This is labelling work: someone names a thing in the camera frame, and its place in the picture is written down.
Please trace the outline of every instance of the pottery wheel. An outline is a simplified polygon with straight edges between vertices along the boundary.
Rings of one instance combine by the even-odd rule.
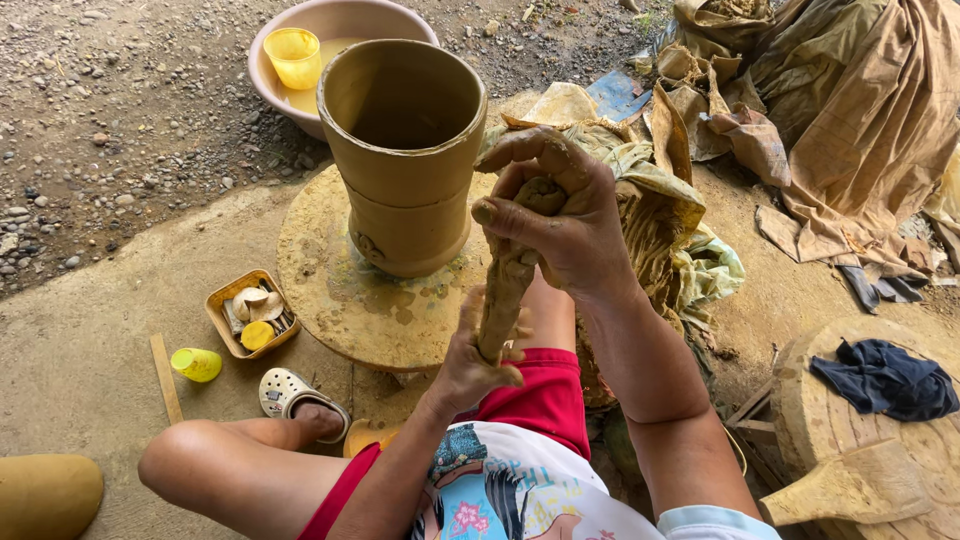
[[[468,204],[496,175],[474,174]],[[398,278],[368,262],[348,235],[350,203],[331,165],[294,199],[280,227],[276,267],[303,327],[336,353],[380,371],[440,367],[467,290],[486,280],[490,249],[475,223],[460,254],[425,278]]]
[[[953,377],[960,376],[960,362],[932,355],[918,335],[877,318],[841,319],[801,336],[780,353],[773,392],[779,412],[775,425],[783,460],[794,479],[828,457],[895,438],[916,462],[934,504],[930,513],[895,522],[858,525],[821,520],[821,526],[833,539],[960,538],[960,413],[930,422],[899,422],[884,414],[857,413],[807,369],[812,356],[836,360],[841,336],[851,343],[884,339],[913,357],[937,361]]]

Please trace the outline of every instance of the yellow cup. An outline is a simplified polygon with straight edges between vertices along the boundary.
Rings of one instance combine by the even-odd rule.
[[[224,363],[213,351],[180,349],[170,356],[170,365],[190,380],[207,382],[220,375]]]
[[[317,85],[324,71],[320,41],[302,28],[281,28],[263,40],[263,49],[274,63],[280,81],[294,90]]]

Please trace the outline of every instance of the white t-shirt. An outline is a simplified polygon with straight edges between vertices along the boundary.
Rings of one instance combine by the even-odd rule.
[[[589,463],[539,433],[454,424],[434,454],[411,540],[779,540],[716,506],[660,515],[659,527],[610,497]]]

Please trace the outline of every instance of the pot rim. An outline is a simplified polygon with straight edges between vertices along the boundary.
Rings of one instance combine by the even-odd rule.
[[[267,88],[267,82],[262,77],[260,77],[260,72],[257,70],[257,62],[260,55],[267,54],[263,50],[263,40],[274,30],[279,30],[280,25],[284,24],[281,21],[289,21],[294,18],[300,12],[305,12],[313,9],[316,6],[322,4],[375,4],[380,8],[385,8],[388,10],[393,10],[395,12],[402,12],[410,17],[410,19],[419,27],[421,27],[426,34],[430,37],[430,44],[439,45],[440,42],[437,40],[437,35],[433,32],[433,29],[430,28],[430,25],[423,20],[422,17],[417,15],[416,12],[395,4],[388,0],[309,0],[303,2],[302,4],[297,4],[287,10],[284,10],[260,29],[260,32],[256,34],[256,37],[253,38],[253,43],[250,46],[250,54],[247,57],[247,75],[251,79],[253,84],[253,89],[256,93],[260,94],[260,97],[267,102],[274,110],[278,110],[284,116],[294,120],[298,125],[300,122],[313,123],[320,120],[319,115],[310,114],[304,112],[300,109],[296,109],[290,105],[287,105],[283,101],[277,99],[276,95]]]
[[[326,100],[324,99],[324,83],[326,82],[326,76],[330,71],[330,68],[336,64],[337,61],[340,61],[346,54],[356,48],[370,47],[374,45],[380,45],[384,42],[400,42],[400,43],[412,43],[415,46],[424,46],[431,47],[437,51],[440,51],[443,54],[450,56],[452,59],[458,61],[460,65],[467,69],[468,73],[473,76],[473,81],[477,84],[478,89],[480,90],[479,103],[477,104],[476,113],[473,115],[473,119],[467,124],[467,126],[458,134],[454,135],[447,141],[436,146],[430,146],[428,148],[415,148],[412,150],[398,150],[394,148],[384,148],[382,146],[376,146],[361,140],[347,132],[347,130],[340,127],[340,124],[333,121],[333,118],[330,116],[329,110],[326,109]],[[469,134],[473,133],[476,130],[477,126],[485,121],[487,117],[487,87],[483,84],[483,80],[480,79],[480,75],[470,66],[469,63],[464,61],[464,59],[458,57],[457,55],[438,47],[433,43],[427,43],[425,41],[416,41],[414,39],[370,39],[367,41],[362,41],[360,43],[355,43],[344,49],[340,54],[333,57],[326,67],[324,68],[324,73],[320,76],[320,83],[317,85],[317,111],[320,113],[320,118],[324,121],[324,129],[332,129],[337,132],[337,135],[349,140],[353,144],[365,149],[376,152],[378,154],[389,154],[391,156],[430,156],[432,154],[439,154],[444,152],[457,144],[467,140]]]

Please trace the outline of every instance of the fingernail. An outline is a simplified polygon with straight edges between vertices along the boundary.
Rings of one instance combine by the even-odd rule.
[[[473,220],[481,226],[490,225],[496,216],[496,207],[490,201],[481,199],[473,205],[470,213],[473,215]]]

